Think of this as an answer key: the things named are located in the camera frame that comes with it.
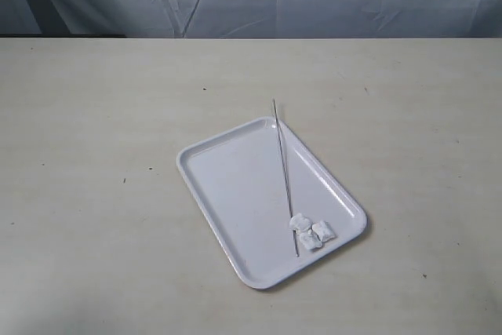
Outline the thin metal skewer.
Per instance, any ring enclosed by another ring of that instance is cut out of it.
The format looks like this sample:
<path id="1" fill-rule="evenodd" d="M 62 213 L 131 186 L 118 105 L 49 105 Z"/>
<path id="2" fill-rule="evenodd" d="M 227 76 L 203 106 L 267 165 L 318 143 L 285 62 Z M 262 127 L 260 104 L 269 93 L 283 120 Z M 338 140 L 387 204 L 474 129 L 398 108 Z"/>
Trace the thin metal skewer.
<path id="1" fill-rule="evenodd" d="M 285 157 L 283 142 L 282 142 L 282 132 L 281 132 L 281 127 L 280 127 L 280 121 L 278 119 L 277 105 L 276 105 L 274 98 L 272 98 L 271 104 L 272 104 L 272 111 L 273 111 L 273 115 L 274 115 L 274 119 L 275 119 L 275 128 L 276 128 L 277 139 L 278 139 L 278 150 L 279 150 L 279 156 L 280 156 L 280 160 L 281 160 L 282 175 L 283 175 L 284 186 L 285 186 L 285 191 L 286 191 L 286 201 L 287 201 L 287 206 L 288 206 L 289 219 L 291 220 L 293 218 L 294 214 L 293 214 L 293 207 L 292 207 L 291 195 L 290 195 L 290 190 L 289 190 L 289 179 L 288 179 L 287 166 L 286 166 L 286 157 Z M 298 241 L 297 241 L 297 236 L 296 236 L 296 230 L 294 228 L 290 229 L 290 230 L 292 232 L 292 237 L 293 237 L 295 256 L 296 256 L 296 258 L 299 258 L 300 251 L 299 251 L 299 246 L 298 246 Z"/>

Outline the white plastic tray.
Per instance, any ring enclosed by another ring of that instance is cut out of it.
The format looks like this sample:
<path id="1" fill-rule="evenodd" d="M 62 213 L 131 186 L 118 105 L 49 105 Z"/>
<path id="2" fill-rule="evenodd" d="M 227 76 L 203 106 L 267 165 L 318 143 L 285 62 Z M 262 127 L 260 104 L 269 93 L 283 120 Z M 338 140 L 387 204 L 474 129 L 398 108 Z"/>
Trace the white plastic tray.
<path id="1" fill-rule="evenodd" d="M 238 277 L 268 289 L 360 236 L 363 208 L 280 122 L 293 214 L 326 221 L 336 238 L 296 258 L 275 119 L 257 118 L 192 144 L 177 167 Z"/>

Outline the white marshmallow piece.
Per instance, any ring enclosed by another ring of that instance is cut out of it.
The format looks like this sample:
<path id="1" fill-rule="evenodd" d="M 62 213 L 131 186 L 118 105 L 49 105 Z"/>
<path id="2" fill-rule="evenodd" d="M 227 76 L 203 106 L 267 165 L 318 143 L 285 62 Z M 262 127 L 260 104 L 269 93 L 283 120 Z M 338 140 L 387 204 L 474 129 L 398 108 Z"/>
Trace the white marshmallow piece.
<path id="1" fill-rule="evenodd" d="M 336 238 L 334 230 L 324 220 L 312 224 L 311 229 L 322 243 L 326 243 Z"/>
<path id="2" fill-rule="evenodd" d="M 305 232 L 301 232 L 298 235 L 298 239 L 301 245 L 309 252 L 320 249 L 323 246 L 323 242 L 318 238 L 317 234 L 311 229 Z"/>
<path id="3" fill-rule="evenodd" d="M 296 233 L 308 231 L 311 228 L 311 225 L 311 220 L 302 213 L 294 215 L 289 221 L 289 228 Z"/>

